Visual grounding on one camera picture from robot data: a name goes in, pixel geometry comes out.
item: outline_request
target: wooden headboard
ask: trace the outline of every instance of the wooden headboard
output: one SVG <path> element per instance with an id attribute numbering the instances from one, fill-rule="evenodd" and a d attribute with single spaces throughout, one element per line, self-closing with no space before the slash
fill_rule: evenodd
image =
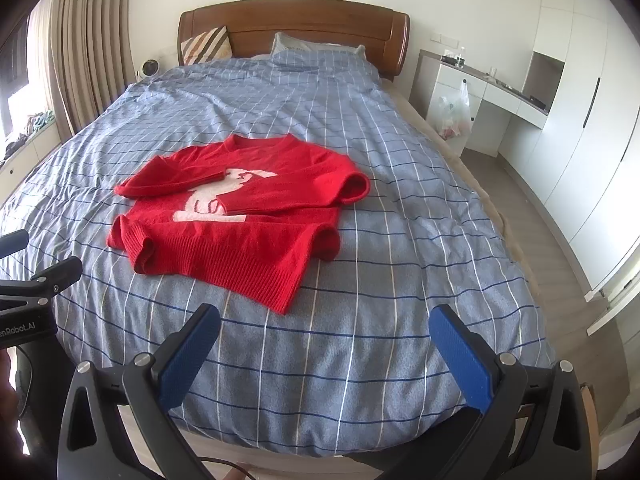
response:
<path id="1" fill-rule="evenodd" d="M 226 25 L 234 57 L 270 53 L 274 34 L 282 30 L 300 40 L 363 44 L 367 60 L 391 79 L 402 70 L 409 42 L 409 16 L 386 7 L 345 0 L 239 0 L 182 14 L 180 65 L 180 44 L 220 25 Z"/>

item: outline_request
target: white wardrobe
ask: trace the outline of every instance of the white wardrobe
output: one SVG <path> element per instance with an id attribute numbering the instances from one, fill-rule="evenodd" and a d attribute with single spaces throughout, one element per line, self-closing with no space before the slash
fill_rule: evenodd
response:
<path id="1" fill-rule="evenodd" d="M 608 0 L 542 0 L 534 50 L 564 61 L 542 130 L 512 121 L 500 153 L 599 290 L 640 236 L 640 46 Z"/>

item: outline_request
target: screw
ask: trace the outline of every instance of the screw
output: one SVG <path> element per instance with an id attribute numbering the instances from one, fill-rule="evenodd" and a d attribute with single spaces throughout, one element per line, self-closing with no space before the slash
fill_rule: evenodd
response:
<path id="1" fill-rule="evenodd" d="M 560 361 L 560 369 L 563 372 L 569 373 L 574 371 L 574 366 L 569 361 L 563 359 L 562 361 Z"/>
<path id="2" fill-rule="evenodd" d="M 136 366 L 146 366 L 151 362 L 151 354 L 138 354 L 133 358 L 133 362 Z"/>
<path id="3" fill-rule="evenodd" d="M 82 361 L 76 370 L 78 370 L 78 373 L 84 374 L 89 371 L 89 368 L 91 368 L 91 363 L 89 361 Z"/>
<path id="4" fill-rule="evenodd" d="M 500 362 L 505 366 L 513 366 L 516 364 L 516 358 L 510 352 L 503 352 L 500 354 Z"/>

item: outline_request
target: person's hand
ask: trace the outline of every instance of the person's hand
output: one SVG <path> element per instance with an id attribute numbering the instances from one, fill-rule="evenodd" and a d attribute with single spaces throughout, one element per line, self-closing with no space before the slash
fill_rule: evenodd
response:
<path id="1" fill-rule="evenodd" d="M 7 350 L 0 350 L 0 431 L 17 445 L 18 395 L 9 383 L 11 359 Z"/>

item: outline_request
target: black cable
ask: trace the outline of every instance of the black cable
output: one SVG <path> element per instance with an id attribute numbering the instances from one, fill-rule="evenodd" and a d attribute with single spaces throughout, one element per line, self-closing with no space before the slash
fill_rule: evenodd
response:
<path id="1" fill-rule="evenodd" d="M 224 464 L 230 467 L 234 467 L 238 469 L 239 472 L 243 473 L 249 480 L 256 480 L 255 476 L 249 473 L 246 469 L 240 467 L 238 464 L 234 464 L 233 462 L 222 460 L 221 458 L 209 458 L 208 456 L 199 456 L 198 459 L 202 460 L 203 462 L 213 462 L 215 464 Z"/>
<path id="2" fill-rule="evenodd" d="M 24 396 L 24 404 L 22 406 L 22 409 L 20 410 L 20 414 L 18 415 L 18 420 L 21 420 L 22 416 L 24 415 L 24 412 L 27 411 L 27 407 L 29 405 L 29 393 L 31 393 L 31 383 L 33 382 L 33 363 L 31 362 L 30 357 L 27 355 L 27 352 L 25 352 L 20 347 L 20 345 L 16 346 L 16 348 L 22 353 L 22 355 L 25 356 L 25 358 L 29 362 L 29 367 L 31 369 L 29 373 L 29 386 L 27 386 L 27 393 Z"/>

